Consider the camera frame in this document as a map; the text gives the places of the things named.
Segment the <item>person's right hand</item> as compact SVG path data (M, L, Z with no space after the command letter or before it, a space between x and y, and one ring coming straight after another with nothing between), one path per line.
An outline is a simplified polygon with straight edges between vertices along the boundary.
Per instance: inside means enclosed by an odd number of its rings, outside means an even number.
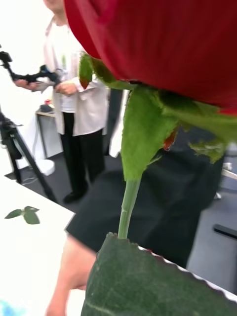
M21 87L30 91L35 91L38 87L38 84L36 82L27 82L24 79L15 80L14 83L17 87Z

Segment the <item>person's hand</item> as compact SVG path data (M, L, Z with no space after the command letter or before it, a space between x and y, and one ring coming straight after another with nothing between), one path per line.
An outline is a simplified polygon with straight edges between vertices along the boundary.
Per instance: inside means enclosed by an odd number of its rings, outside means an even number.
M68 235L64 245L57 282L46 310L47 316L65 316L70 292L85 290L96 253Z

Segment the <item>person's left hand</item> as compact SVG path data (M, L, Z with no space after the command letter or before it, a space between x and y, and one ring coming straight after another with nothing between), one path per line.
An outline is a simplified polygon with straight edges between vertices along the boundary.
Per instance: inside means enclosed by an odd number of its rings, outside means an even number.
M58 84L55 87L55 91L65 96L71 96L75 94L78 90L76 85L71 80L68 80Z

